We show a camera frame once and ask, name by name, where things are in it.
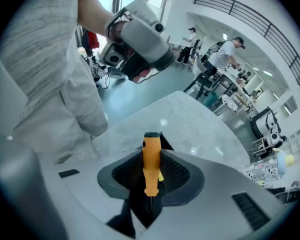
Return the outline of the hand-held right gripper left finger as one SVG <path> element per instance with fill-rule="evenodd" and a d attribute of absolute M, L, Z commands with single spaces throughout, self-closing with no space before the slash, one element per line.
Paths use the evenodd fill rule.
<path fill-rule="evenodd" d="M 139 151 L 63 164 L 53 164 L 48 157 L 41 156 L 39 164 L 44 182 L 62 220 L 65 223 L 85 219 L 107 223 L 118 215 L 124 200 L 110 197 L 103 190 L 98 173 L 105 166 Z"/>

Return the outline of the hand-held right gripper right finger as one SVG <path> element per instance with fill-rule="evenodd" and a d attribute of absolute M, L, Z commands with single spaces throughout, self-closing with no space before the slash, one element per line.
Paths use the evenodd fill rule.
<path fill-rule="evenodd" d="M 289 209 L 269 191 L 230 166 L 168 151 L 199 167 L 205 184 L 187 205 L 164 207 L 144 233 L 146 240 L 266 240 L 284 222 Z M 246 193 L 269 218 L 253 230 L 233 195 Z"/>

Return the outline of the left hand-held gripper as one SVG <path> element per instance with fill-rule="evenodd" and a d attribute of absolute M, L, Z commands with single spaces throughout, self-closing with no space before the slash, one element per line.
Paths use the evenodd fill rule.
<path fill-rule="evenodd" d="M 130 21 L 123 26 L 122 42 L 108 41 L 99 59 L 103 64 L 119 67 L 132 82 L 145 78 L 154 67 L 163 71 L 175 61 L 175 54 L 163 38 L 163 24 L 146 0 L 134 0 L 119 10 L 114 18 Z"/>

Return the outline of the person's left hand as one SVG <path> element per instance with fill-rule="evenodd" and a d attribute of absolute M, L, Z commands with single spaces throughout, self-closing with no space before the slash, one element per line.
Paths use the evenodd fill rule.
<path fill-rule="evenodd" d="M 112 14 L 107 22 L 107 27 L 105 30 L 106 38 L 108 42 L 121 43 L 123 40 L 121 38 L 121 32 L 126 23 L 130 20 L 127 18 L 124 19 L 115 19 L 115 15 Z"/>

